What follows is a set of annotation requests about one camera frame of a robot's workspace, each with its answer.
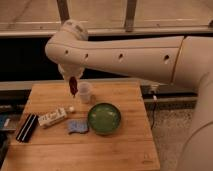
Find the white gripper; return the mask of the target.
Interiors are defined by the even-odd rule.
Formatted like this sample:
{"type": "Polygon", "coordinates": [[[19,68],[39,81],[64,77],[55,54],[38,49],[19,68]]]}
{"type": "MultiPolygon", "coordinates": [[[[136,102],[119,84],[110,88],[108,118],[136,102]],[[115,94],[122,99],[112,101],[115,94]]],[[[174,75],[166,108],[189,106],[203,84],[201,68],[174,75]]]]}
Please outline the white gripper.
{"type": "Polygon", "coordinates": [[[82,79],[80,78],[83,75],[84,68],[78,65],[58,65],[58,70],[62,75],[63,79],[65,80],[65,87],[67,92],[70,94],[70,85],[69,80],[71,77],[77,78],[77,87],[82,83],[82,79]]]}

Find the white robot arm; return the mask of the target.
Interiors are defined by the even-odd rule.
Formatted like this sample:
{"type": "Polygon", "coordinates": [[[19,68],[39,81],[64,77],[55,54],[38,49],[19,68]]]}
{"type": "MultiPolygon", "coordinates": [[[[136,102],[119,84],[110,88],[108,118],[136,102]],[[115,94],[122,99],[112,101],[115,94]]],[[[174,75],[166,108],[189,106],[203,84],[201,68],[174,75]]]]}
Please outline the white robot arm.
{"type": "Polygon", "coordinates": [[[213,37],[95,42],[81,23],[68,20],[48,40],[45,53],[64,79],[80,77],[90,68],[196,91],[197,104],[176,171],[213,171],[213,37]]]}

